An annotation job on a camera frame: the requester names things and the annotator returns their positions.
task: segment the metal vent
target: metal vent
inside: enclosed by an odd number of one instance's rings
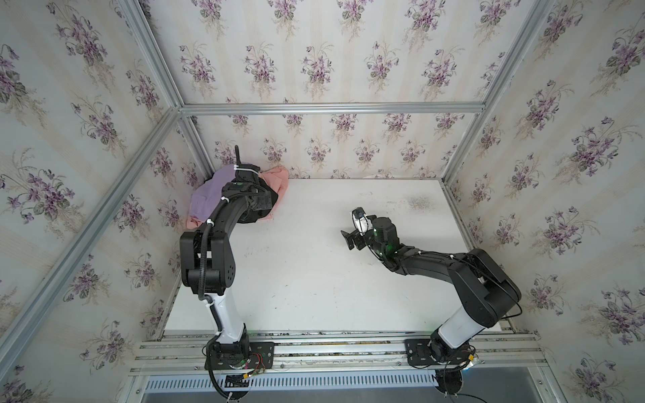
[[[313,372],[313,373],[267,373],[251,378],[247,388],[224,385],[225,375],[215,379],[224,390],[315,390],[315,389],[361,389],[361,388],[409,388],[413,386],[438,386],[432,369]],[[208,375],[155,375],[146,386],[146,393],[213,391]]]

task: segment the crumpled clothing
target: crumpled clothing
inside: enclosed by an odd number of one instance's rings
[[[278,193],[278,200],[271,209],[271,213],[260,219],[266,220],[272,218],[273,212],[280,203],[280,200],[284,197],[289,185],[289,171],[284,166],[276,166],[268,171],[260,172],[260,178],[264,179],[266,184],[273,189],[275,193]],[[204,182],[202,186],[198,187],[193,192],[190,199],[188,218],[186,219],[186,228],[189,230],[195,229],[210,217],[211,213],[217,206],[217,203],[221,200],[222,187],[234,179],[234,165],[226,165],[217,170],[211,179]]]

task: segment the floral wallpaper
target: floral wallpaper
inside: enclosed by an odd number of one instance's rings
[[[481,100],[533,1],[140,3],[197,104]],[[551,37],[577,24],[578,8],[553,16]]]
[[[570,402],[642,401],[644,46],[642,2],[557,1],[449,183]]]
[[[441,177],[472,113],[194,117],[215,169],[283,165],[296,178]]]
[[[0,34],[1,335],[168,105],[113,1],[0,1]],[[113,399],[135,343],[158,334],[202,182],[173,131],[2,380],[0,402]]]

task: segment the gray floor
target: gray floor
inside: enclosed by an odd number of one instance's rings
[[[475,395],[487,403],[540,403],[526,368],[473,368],[464,373],[461,392]],[[213,393],[152,393],[144,396],[144,403],[203,403],[224,402]],[[447,403],[448,399],[435,388],[385,388],[316,391],[263,391],[249,392],[242,403],[385,403],[423,402]],[[454,398],[455,403],[481,403],[467,396]]]

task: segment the white table surface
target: white table surface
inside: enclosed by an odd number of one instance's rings
[[[406,245],[467,251],[438,181],[290,179],[272,219],[230,234],[230,290],[249,331],[433,331],[459,309],[451,284],[394,274],[367,248],[347,248],[341,230],[353,231],[358,206],[389,217]],[[182,286],[164,332],[211,333],[209,314]]]

